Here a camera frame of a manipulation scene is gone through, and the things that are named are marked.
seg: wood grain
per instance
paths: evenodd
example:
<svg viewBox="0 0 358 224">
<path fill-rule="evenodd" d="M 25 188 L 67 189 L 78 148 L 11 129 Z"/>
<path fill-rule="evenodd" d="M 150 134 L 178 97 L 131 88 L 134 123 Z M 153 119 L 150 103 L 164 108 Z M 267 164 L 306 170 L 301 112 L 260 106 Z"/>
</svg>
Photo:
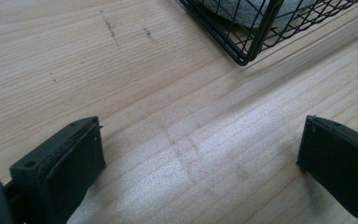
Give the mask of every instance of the wood grain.
<svg viewBox="0 0 358 224">
<path fill-rule="evenodd" d="M 176 1 L 0 1 L 0 180 L 99 116 L 70 223 L 357 223 L 295 165 L 306 115 L 358 131 L 358 4 L 238 67 Z"/>
</svg>

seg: metal wire grid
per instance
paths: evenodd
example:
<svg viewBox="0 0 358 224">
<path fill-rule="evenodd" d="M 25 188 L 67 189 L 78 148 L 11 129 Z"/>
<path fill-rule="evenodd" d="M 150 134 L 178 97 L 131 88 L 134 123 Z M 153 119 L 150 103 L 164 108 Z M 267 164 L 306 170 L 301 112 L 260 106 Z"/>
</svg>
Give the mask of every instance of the metal wire grid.
<svg viewBox="0 0 358 224">
<path fill-rule="evenodd" d="M 358 0 L 315 0 L 303 6 L 304 0 L 299 0 L 294 11 L 278 15 L 283 0 L 263 0 L 259 6 L 254 4 L 255 0 L 238 0 L 234 11 L 223 6 L 222 2 L 227 0 L 208 0 L 215 4 L 214 10 L 205 6 L 206 0 L 179 1 L 231 58 L 242 66 L 254 60 L 261 50 L 271 48 L 284 39 L 358 3 Z M 240 25 L 242 21 L 238 20 L 241 1 L 255 10 L 255 17 L 250 26 Z M 284 26 L 274 27 L 276 20 L 284 18 L 290 19 Z"/>
</svg>

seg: black wire basket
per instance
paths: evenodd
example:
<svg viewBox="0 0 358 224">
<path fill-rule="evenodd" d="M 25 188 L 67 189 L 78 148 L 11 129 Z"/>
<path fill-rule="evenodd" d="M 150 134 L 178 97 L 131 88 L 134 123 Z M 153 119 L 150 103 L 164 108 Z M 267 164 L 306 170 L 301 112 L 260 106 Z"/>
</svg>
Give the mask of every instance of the black wire basket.
<svg viewBox="0 0 358 224">
<path fill-rule="evenodd" d="M 245 66 L 257 54 L 358 0 L 179 0 L 219 45 Z"/>
</svg>

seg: black plastic object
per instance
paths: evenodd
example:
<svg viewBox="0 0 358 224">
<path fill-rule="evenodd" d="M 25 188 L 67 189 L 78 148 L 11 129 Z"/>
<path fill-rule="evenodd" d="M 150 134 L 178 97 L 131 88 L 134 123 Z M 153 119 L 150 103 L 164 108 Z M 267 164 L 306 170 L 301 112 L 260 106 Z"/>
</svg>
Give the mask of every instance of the black plastic object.
<svg viewBox="0 0 358 224">
<path fill-rule="evenodd" d="M 299 165 L 358 218 L 358 133 L 328 119 L 308 116 Z"/>
<path fill-rule="evenodd" d="M 261 50 L 271 48 L 358 3 L 358 0 L 314 0 L 305 4 L 306 0 L 298 0 L 294 9 L 279 13 L 283 0 L 257 0 L 259 5 L 255 5 L 255 0 L 178 1 L 241 66 L 253 61 Z M 253 10 L 255 16 L 247 26 L 239 16 L 244 9 Z M 284 25 L 275 27 L 275 21 L 282 20 Z"/>
<path fill-rule="evenodd" d="M 14 163 L 0 223 L 66 223 L 105 167 L 100 129 L 97 117 L 78 120 Z"/>
</svg>

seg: wooden board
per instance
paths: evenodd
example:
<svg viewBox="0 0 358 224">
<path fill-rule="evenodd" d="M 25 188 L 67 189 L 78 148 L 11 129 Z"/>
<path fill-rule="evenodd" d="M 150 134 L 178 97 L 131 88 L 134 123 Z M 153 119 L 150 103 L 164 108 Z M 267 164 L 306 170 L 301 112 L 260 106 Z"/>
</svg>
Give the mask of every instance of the wooden board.
<svg viewBox="0 0 358 224">
<path fill-rule="evenodd" d="M 239 67 L 174 0 L 0 1 L 0 180 L 94 115 L 69 223 L 356 223 L 296 156 L 307 115 L 358 131 L 358 5 Z"/>
</svg>

